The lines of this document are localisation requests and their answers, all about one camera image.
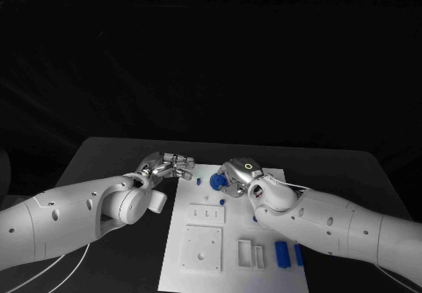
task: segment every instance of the small blue piece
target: small blue piece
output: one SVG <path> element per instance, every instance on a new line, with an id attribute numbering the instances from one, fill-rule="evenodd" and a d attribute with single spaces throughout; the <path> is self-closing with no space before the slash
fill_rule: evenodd
<path id="1" fill-rule="evenodd" d="M 301 258 L 301 247 L 298 244 L 294 245 L 294 252 L 297 253 L 297 265 L 304 266 L 304 259 Z"/>
<path id="2" fill-rule="evenodd" d="M 288 244 L 284 241 L 275 242 L 275 253 L 277 253 L 277 263 L 280 267 L 287 268 L 293 265 L 290 264 L 288 256 Z"/>
<path id="3" fill-rule="evenodd" d="M 226 186 L 225 175 L 218 175 L 218 173 L 215 173 L 214 176 L 209 178 L 209 184 L 216 191 L 221 191 L 218 187 L 221 185 Z"/>

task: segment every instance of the table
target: table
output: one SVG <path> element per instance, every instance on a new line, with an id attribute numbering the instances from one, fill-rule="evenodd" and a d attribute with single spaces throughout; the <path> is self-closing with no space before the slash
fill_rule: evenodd
<path id="1" fill-rule="evenodd" d="M 190 156 L 199 164 L 211 165 L 222 165 L 235 157 L 252 157 L 261 166 L 284 169 L 290 183 L 412 220 L 376 158 L 362 151 L 93 137 L 85 140 L 57 186 L 133 172 L 142 159 L 156 151 Z M 166 179 L 157 187 L 169 196 L 162 214 L 147 211 L 134 225 L 91 244 L 84 262 L 57 293 L 157 292 L 176 188 L 178 178 Z M 372 264 L 323 255 L 306 247 L 301 251 L 311 293 L 411 292 Z M 74 270 L 84 252 L 85 247 L 69 253 L 16 293 L 48 293 Z M 0 293 L 22 284 L 55 260 L 0 272 Z"/>

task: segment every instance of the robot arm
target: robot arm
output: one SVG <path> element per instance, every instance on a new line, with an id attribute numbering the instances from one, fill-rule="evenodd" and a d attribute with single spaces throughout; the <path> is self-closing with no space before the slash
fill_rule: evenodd
<path id="1" fill-rule="evenodd" d="M 192 179 L 190 157 L 153 153 L 137 171 L 58 187 L 0 212 L 0 270 L 55 258 L 113 230 L 134 224 L 147 209 L 160 213 L 167 196 L 153 190 L 163 177 Z"/>
<path id="2" fill-rule="evenodd" d="M 371 262 L 422 286 L 422 224 L 264 176 L 251 159 L 232 159 L 221 174 L 228 178 L 221 190 L 250 197 L 264 227 L 317 252 Z"/>

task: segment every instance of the black background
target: black background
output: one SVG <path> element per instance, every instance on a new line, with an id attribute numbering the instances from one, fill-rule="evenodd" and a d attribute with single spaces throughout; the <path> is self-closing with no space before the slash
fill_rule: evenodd
<path id="1" fill-rule="evenodd" d="M 363 150 L 422 221 L 421 13 L 412 1 L 3 2 L 9 193 L 54 187 L 94 136 Z"/>

